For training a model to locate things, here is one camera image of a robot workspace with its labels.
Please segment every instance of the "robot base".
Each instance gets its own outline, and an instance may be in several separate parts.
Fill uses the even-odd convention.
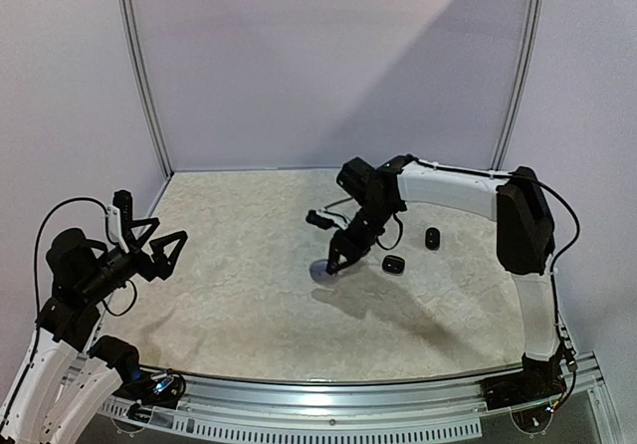
[[[559,362],[561,348],[549,361],[522,356],[523,370],[514,374],[490,377],[482,381],[482,393],[489,410],[548,400],[566,387]]]

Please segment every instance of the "textured floor surface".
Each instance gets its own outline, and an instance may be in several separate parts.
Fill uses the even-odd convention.
[[[383,273],[386,252],[374,247],[329,287],[312,281],[308,266],[326,257],[332,232],[305,215],[344,196],[335,174],[176,174],[154,214],[157,236],[189,234],[176,271],[166,282],[137,279],[136,306],[107,317],[102,334],[137,346],[145,364],[255,379],[403,379],[519,361],[518,295],[484,218],[411,204],[391,252],[405,259],[404,275]],[[424,247],[431,226],[442,236],[435,252]],[[385,244],[396,228],[388,224]],[[116,292],[111,308],[130,296]]]

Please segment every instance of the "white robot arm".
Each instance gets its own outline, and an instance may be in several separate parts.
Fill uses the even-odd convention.
[[[96,202],[65,201],[45,223],[72,201]],[[47,253],[52,296],[38,312],[20,372],[0,407],[0,444],[73,443],[116,391],[147,404],[167,402],[163,393],[155,392],[155,376],[139,370],[137,349],[112,336],[102,336],[91,347],[79,376],[59,395],[63,376],[86,348],[100,318],[97,304],[137,274],[147,281],[168,278],[188,238],[180,231],[151,240],[152,256],[148,256],[141,248],[159,220],[132,220],[132,196],[125,190],[115,193],[113,205],[102,207],[114,248],[108,250],[106,244],[87,239],[81,229],[71,228],[54,239]],[[136,238],[132,229],[139,226],[147,229]],[[164,248],[171,244],[174,248],[166,256]],[[168,404],[176,403],[178,393],[171,394],[173,389],[162,385],[160,391],[164,390],[170,395]]]
[[[497,223],[498,259],[516,283],[525,326],[524,371],[499,382],[485,381],[487,404],[490,408],[516,405],[551,396],[563,386],[559,363],[564,356],[569,364],[574,359],[557,326],[550,272],[554,222],[531,169],[508,173],[453,168],[413,155],[400,155],[374,168],[357,157],[342,167],[336,183],[360,209],[345,226],[325,212],[308,215],[309,223],[326,229],[331,220],[338,228],[317,276],[334,276],[364,257],[384,233],[387,221],[407,210],[409,203],[426,202],[483,216]]]
[[[400,197],[407,203],[426,202],[481,215],[498,222],[498,188],[510,179],[470,175],[424,167],[417,161],[405,165],[398,175]],[[510,270],[518,288],[525,325],[525,355],[538,361],[548,361],[557,352],[559,336],[555,328],[555,301],[550,281],[551,256],[541,273],[517,274]]]

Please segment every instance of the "wire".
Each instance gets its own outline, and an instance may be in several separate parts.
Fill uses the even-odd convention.
[[[177,382],[177,384],[179,386],[178,389],[175,389],[172,386],[166,387],[162,391],[162,393],[168,394],[168,397],[166,397],[164,399],[160,399],[158,401],[150,400],[150,401],[148,401],[146,403],[143,403],[143,398],[137,400],[137,402],[135,402],[134,404],[132,404],[130,406],[130,408],[128,409],[128,412],[126,413],[126,417],[128,417],[128,419],[133,419],[134,416],[136,416],[138,414],[143,414],[144,412],[141,409],[141,407],[154,407],[154,406],[163,406],[163,405],[166,405],[166,404],[172,404],[172,403],[175,403],[175,402],[179,401],[179,399],[181,399],[184,396],[184,394],[186,393],[186,379],[183,377],[183,375],[180,372],[174,371],[172,369],[168,369],[166,371],[166,374],[175,377],[175,381]],[[133,381],[133,382],[130,382],[128,384],[125,384],[120,389],[124,389],[124,388],[126,388],[127,386],[130,386],[130,385],[140,384],[142,382],[145,382],[145,381]]]
[[[69,198],[68,200],[64,200],[63,202],[60,202],[58,205],[53,207],[51,211],[47,214],[47,216],[44,218],[44,220],[42,221],[42,224],[40,225],[40,228],[38,229],[38,235],[36,236],[36,243],[35,243],[35,248],[33,252],[33,284],[34,284],[35,299],[36,299],[36,316],[40,313],[40,287],[38,285],[38,253],[40,250],[40,241],[42,239],[42,233],[44,232],[44,227],[47,225],[47,222],[49,222],[49,219],[54,213],[56,213],[65,205],[69,205],[70,203],[74,203],[74,202],[95,203],[102,209],[104,215],[107,216],[106,207],[99,200],[96,200],[92,197],[75,197],[75,198]],[[7,405],[7,410],[5,411],[4,416],[2,417],[2,422],[0,422],[0,432],[2,432],[2,430],[4,429],[4,426],[6,425],[7,417],[9,417],[9,414],[11,413],[11,407],[13,406],[13,403],[16,397],[18,396],[18,392],[20,391],[20,388],[22,387],[24,380],[27,377],[27,373],[29,372],[29,369],[31,369],[31,366],[33,364],[33,358],[38,352],[39,343],[40,343],[40,326],[36,322],[36,335],[33,342],[33,348],[31,349],[31,354],[29,355],[29,362],[27,363],[24,370],[22,371],[22,375],[20,376],[20,379],[18,380],[18,385],[15,387],[13,393],[11,394],[11,398],[9,399],[9,403]]]
[[[398,216],[395,213],[393,214],[393,217],[396,223],[398,224],[398,238],[396,239],[396,243],[394,243],[393,247],[385,247],[382,243],[380,243],[380,240],[376,238],[376,245],[382,248],[385,252],[390,252],[398,246],[398,244],[400,243],[400,240],[402,240],[402,234],[405,228],[402,221],[398,218]]]
[[[568,392],[566,393],[566,395],[562,397],[560,397],[556,403],[553,405],[552,407],[552,412],[555,412],[557,409],[559,409],[561,406],[564,405],[564,403],[568,400],[568,398],[570,397],[570,395],[573,393],[573,390],[575,389],[575,383],[577,382],[577,371],[573,372],[573,381],[570,384],[570,388],[568,389]]]
[[[540,182],[539,180],[537,180],[535,178],[528,177],[528,176],[525,176],[525,175],[520,175],[520,174],[516,174],[516,173],[491,174],[491,173],[480,171],[480,170],[466,170],[466,169],[455,168],[455,167],[437,166],[437,165],[434,165],[433,163],[425,162],[424,160],[420,160],[420,159],[417,159],[416,161],[417,161],[417,163],[419,163],[420,165],[422,165],[424,167],[436,168],[436,169],[442,170],[442,171],[459,172],[459,173],[466,173],[466,174],[469,174],[469,175],[477,175],[477,176],[498,178],[498,179],[516,178],[516,179],[526,180],[526,181],[529,181],[531,183],[536,184],[537,186],[539,186],[543,190],[547,191],[550,195],[552,195],[553,198],[555,198],[566,209],[566,211],[570,214],[570,217],[572,218],[573,223],[575,225],[575,234],[573,235],[573,238],[571,238],[570,241],[568,243],[566,243],[566,245],[564,245],[557,253],[555,253],[555,255],[553,256],[552,261],[550,262],[550,266],[548,267],[548,272],[550,273],[550,285],[551,285],[552,294],[553,294],[554,321],[555,321],[555,326],[559,327],[560,314],[559,314],[559,304],[557,302],[557,284],[555,282],[555,272],[554,272],[555,271],[555,264],[557,263],[557,260],[567,250],[569,250],[575,244],[575,242],[579,239],[579,236],[581,234],[581,225],[579,223],[579,218],[577,217],[577,213],[575,213],[575,211],[570,206],[570,204],[559,193],[557,193],[555,190],[553,190],[551,187],[549,187],[545,183]],[[563,339],[562,336],[560,336],[560,340],[561,340],[561,342],[563,344],[564,343],[564,339]],[[553,407],[551,409],[551,412],[555,412],[557,409],[559,409],[568,400],[568,398],[572,394],[573,390],[575,389],[575,381],[577,379],[577,371],[576,370],[573,371],[573,375],[572,376],[573,376],[573,381],[572,381],[572,383],[570,385],[570,388],[568,389],[568,392],[566,393],[566,395],[564,395],[563,391],[562,391],[562,397],[560,397],[556,401],[556,403],[553,405]]]
[[[548,271],[550,273],[550,283],[551,283],[551,287],[552,287],[552,294],[553,294],[553,303],[554,303],[554,319],[555,319],[555,324],[558,325],[559,323],[559,306],[557,304],[557,284],[555,283],[555,263],[557,263],[557,260],[559,259],[559,257],[561,257],[570,247],[572,247],[575,242],[579,239],[579,235],[581,233],[581,226],[579,223],[579,218],[577,217],[577,214],[575,213],[575,211],[573,210],[573,208],[570,206],[570,204],[561,196],[559,195],[559,193],[557,193],[555,190],[553,190],[551,187],[549,187],[548,185],[546,185],[543,182],[540,182],[539,180],[532,178],[532,177],[528,177],[526,175],[520,175],[520,174],[515,174],[515,173],[490,173],[490,172],[485,172],[482,170],[471,170],[471,169],[464,169],[464,168],[457,168],[457,167],[448,167],[445,165],[436,165],[430,162],[426,162],[424,160],[421,159],[416,159],[416,162],[420,165],[422,165],[423,167],[427,167],[427,168],[432,168],[432,169],[437,169],[437,170],[441,170],[441,171],[445,171],[445,172],[457,172],[457,173],[466,173],[469,175],[476,175],[476,176],[480,176],[480,177],[489,177],[489,178],[498,178],[498,179],[510,179],[510,178],[516,178],[516,179],[521,179],[521,180],[526,180],[528,182],[534,183],[537,186],[539,186],[540,188],[546,190],[550,195],[552,195],[565,209],[566,211],[570,214],[573,223],[575,224],[575,234],[573,236],[573,238],[566,244],[564,245],[564,247],[562,247],[554,256],[553,259],[550,263],[550,266],[548,268]]]
[[[324,213],[324,214],[326,214],[326,215],[331,215],[332,217],[338,217],[338,218],[340,218],[340,219],[344,220],[344,221],[345,221],[345,225],[346,225],[346,224],[348,224],[348,223],[349,223],[349,221],[350,221],[350,220],[349,220],[346,216],[344,216],[344,215],[343,215],[343,214],[341,214],[341,213],[328,212],[327,210],[321,210],[320,212],[321,212],[321,213]]]
[[[156,377],[157,373],[154,374],[149,374],[147,377],[145,377],[144,379],[138,379],[137,381],[130,381],[127,382],[126,384],[123,384],[122,386],[120,386],[117,391],[122,391],[123,389],[127,389],[129,387],[132,386],[140,386],[142,384],[147,384],[150,382],[156,382],[157,380],[160,380]],[[160,372],[159,374],[165,374],[166,376],[178,376],[181,379],[183,379],[183,381],[185,382],[185,378],[183,377],[183,374],[175,369],[172,368],[168,368],[165,369],[163,372]]]
[[[128,308],[126,308],[123,312],[113,313],[108,307],[106,300],[102,300],[102,304],[104,305],[106,312],[112,317],[116,317],[116,318],[123,317],[126,313],[132,310],[132,307],[134,307],[135,303],[137,303],[137,287],[135,286],[135,283],[132,280],[126,280],[126,282],[130,283],[130,285],[132,286],[132,301],[130,302],[130,305],[128,305]]]
[[[559,381],[554,381],[553,384],[555,384],[557,387],[559,387],[559,390],[561,391],[561,395],[563,396],[564,392],[566,392],[566,389],[564,388],[562,383],[559,382]]]
[[[340,205],[341,203],[347,203],[347,202],[351,202],[353,200],[352,197],[347,197],[347,198],[341,198],[340,200],[336,200],[335,202],[330,203],[329,205],[326,205],[325,207],[323,207],[323,210],[329,210],[330,208],[335,207],[336,205]]]

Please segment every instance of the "white backdrop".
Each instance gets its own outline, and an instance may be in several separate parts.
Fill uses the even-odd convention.
[[[177,170],[488,167],[529,0],[133,0]]]
[[[104,202],[127,188],[145,215],[164,177],[152,148],[117,0],[0,0],[0,401],[18,370],[36,317],[33,247],[58,202]],[[50,296],[44,253],[55,235],[81,227],[103,240],[104,215],[73,204],[42,240],[40,284]]]
[[[595,351],[626,444],[637,443],[636,31],[635,0],[543,0],[505,161],[535,168],[579,215],[560,303],[579,350]],[[572,221],[551,206],[560,246]]]

